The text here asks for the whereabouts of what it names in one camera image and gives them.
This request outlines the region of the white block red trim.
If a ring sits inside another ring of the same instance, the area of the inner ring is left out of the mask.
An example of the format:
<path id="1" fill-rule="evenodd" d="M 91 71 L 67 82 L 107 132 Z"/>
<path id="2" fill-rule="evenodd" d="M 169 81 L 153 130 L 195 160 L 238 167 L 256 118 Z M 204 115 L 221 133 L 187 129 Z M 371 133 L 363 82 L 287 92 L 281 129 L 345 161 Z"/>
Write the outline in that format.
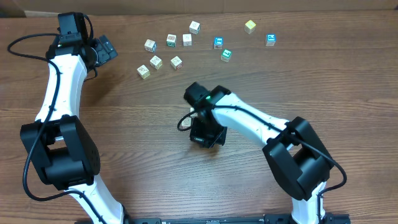
<path id="1" fill-rule="evenodd" d="M 182 129 L 185 129 L 185 128 L 189 128 L 191 125 L 192 125 L 192 118 L 191 118 L 191 117 L 187 117 L 187 118 L 185 118 L 185 119 L 182 121 L 180 127 L 181 127 Z"/>

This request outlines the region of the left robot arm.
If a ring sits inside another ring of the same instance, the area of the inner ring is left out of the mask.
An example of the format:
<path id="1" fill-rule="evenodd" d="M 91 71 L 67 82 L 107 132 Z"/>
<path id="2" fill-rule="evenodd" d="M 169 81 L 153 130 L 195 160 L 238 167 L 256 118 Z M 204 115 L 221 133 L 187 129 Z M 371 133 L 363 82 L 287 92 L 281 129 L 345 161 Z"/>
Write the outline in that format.
<path id="1" fill-rule="evenodd" d="M 22 175 L 25 193 L 39 201 L 27 185 L 29 166 L 45 185 L 59 193 L 46 201 L 72 196 L 90 216 L 90 223 L 129 223 L 124 206 L 111 195 L 100 176 L 100 155 L 79 119 L 81 89 L 90 71 L 117 56 L 106 36 L 93 37 L 87 15 L 58 15 L 58 33 L 43 58 L 49 82 L 43 105 L 30 124 L 21 127 L 28 153 Z"/>

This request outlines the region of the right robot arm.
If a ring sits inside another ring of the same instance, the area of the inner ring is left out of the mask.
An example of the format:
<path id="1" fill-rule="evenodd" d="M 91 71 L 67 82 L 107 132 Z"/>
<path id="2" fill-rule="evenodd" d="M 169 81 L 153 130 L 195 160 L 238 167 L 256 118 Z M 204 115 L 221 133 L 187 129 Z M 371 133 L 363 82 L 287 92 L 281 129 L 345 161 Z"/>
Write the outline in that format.
<path id="1" fill-rule="evenodd" d="M 246 136 L 262 148 L 275 180 L 292 197 L 291 220 L 323 223 L 322 193 L 333 163 L 305 119 L 275 118 L 222 86 L 209 91 L 195 82 L 183 97 L 196 115 L 188 128 L 191 141 L 211 148 L 224 144 L 228 129 Z"/>

